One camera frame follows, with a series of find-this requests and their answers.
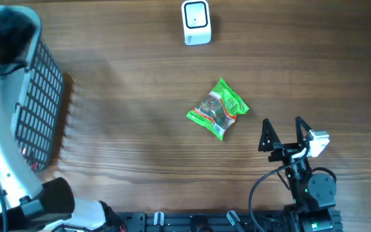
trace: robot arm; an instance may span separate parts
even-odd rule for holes
[[[25,163],[10,129],[10,112],[3,107],[3,81],[0,77],[0,230],[103,226],[106,216],[100,202],[74,197],[62,178],[43,184]]]
[[[307,132],[305,137],[301,127]],[[285,214],[292,231],[331,230],[334,222],[328,209],[336,205],[336,176],[325,168],[311,169],[307,160],[307,157],[317,157],[324,150],[329,143],[329,135],[325,131],[313,131],[301,117],[296,117],[296,134],[297,142],[281,144],[270,121],[265,119],[258,150],[271,151],[269,162],[283,162],[283,167],[271,173],[284,170],[289,182],[286,186],[291,191],[294,204],[285,206]],[[314,174],[314,171],[326,171],[328,174]]]

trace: snack bag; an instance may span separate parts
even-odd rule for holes
[[[245,114],[249,107],[220,78],[218,84],[209,95],[188,112],[187,117],[208,130],[211,130],[220,140],[226,129],[236,121],[238,114]]]

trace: black plastic basket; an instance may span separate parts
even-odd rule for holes
[[[27,67],[7,79],[17,80],[8,88],[14,92],[9,97],[17,99],[14,99],[11,130],[28,165],[33,171],[40,172],[50,163],[64,78],[51,52],[41,41],[41,20],[37,13],[25,6],[0,6],[0,12],[5,8],[24,14],[36,27],[28,47],[18,57]]]

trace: green snack bag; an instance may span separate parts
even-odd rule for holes
[[[197,107],[187,114],[187,118],[211,130],[220,140],[226,129],[235,121],[238,114],[245,114],[249,107],[220,78],[218,84]]]

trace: grid pattern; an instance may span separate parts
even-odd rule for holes
[[[15,129],[21,152],[36,172],[47,168],[50,162],[63,90],[62,72],[45,43],[40,41]]]

